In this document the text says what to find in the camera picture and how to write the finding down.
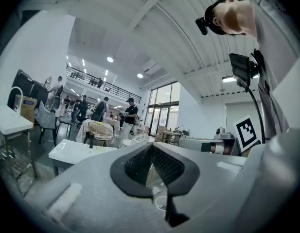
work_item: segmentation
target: man wearing black cap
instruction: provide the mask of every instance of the man wearing black cap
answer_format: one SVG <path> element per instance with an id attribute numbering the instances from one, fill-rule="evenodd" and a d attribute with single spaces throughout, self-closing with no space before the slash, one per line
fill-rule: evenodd
<path id="1" fill-rule="evenodd" d="M 135 105 L 134 99 L 129 98 L 128 103 L 130 106 L 125 110 L 126 117 L 123 124 L 123 139 L 130 138 L 130 131 L 135 123 L 135 118 L 137 117 L 138 113 L 138 108 Z"/>
<path id="2" fill-rule="evenodd" d="M 288 129 L 287 121 L 272 95 L 294 65 L 300 42 L 284 12 L 271 6 L 273 0 L 218 0 L 195 22 L 206 35 L 249 35 L 259 44 L 265 61 L 258 88 L 265 116 L 265 137 L 270 139 Z"/>

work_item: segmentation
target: balcony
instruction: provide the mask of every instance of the balcony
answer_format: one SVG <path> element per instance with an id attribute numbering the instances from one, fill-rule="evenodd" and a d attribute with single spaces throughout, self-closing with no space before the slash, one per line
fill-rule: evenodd
<path id="1" fill-rule="evenodd" d="M 123 90 L 123 89 L 121 89 L 115 85 L 112 85 L 111 83 L 108 83 L 108 82 L 103 82 L 103 84 L 99 84 L 98 83 L 99 79 L 90 74 L 84 73 L 84 72 L 77 70 L 75 68 L 72 68 L 72 67 L 67 67 L 66 73 L 67 73 L 67 76 L 70 78 L 77 79 L 86 84 L 90 84 L 90 85 L 95 86 L 99 89 L 102 89 L 106 92 L 109 92 L 113 95 L 119 96 L 119 97 L 123 98 L 125 101 L 127 101 L 129 98 L 133 98 L 135 100 L 135 103 L 140 104 L 141 97 L 139 97 L 138 95 L 133 94 L 129 91 Z"/>

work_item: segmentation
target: man in black shirt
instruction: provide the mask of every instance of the man in black shirt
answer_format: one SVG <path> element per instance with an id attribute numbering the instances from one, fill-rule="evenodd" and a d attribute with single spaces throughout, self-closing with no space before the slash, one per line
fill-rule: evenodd
<path id="1" fill-rule="evenodd" d="M 135 118 L 137 117 L 138 108 L 135 105 L 135 101 L 133 98 L 128 99 L 129 107 L 125 110 L 126 117 L 123 124 L 123 139 L 129 139 L 130 138 L 130 131 L 132 129 L 132 126 L 135 123 Z"/>

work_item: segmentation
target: backpack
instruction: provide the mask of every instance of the backpack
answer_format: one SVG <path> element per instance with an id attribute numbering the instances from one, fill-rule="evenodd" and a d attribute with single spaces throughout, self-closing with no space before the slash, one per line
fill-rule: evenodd
<path id="1" fill-rule="evenodd" d="M 103 101 L 101 101 L 101 102 L 98 104 L 98 106 L 97 106 L 95 112 L 101 114 L 102 112 L 105 111 L 105 107 L 106 107 L 106 104 L 105 104 Z"/>

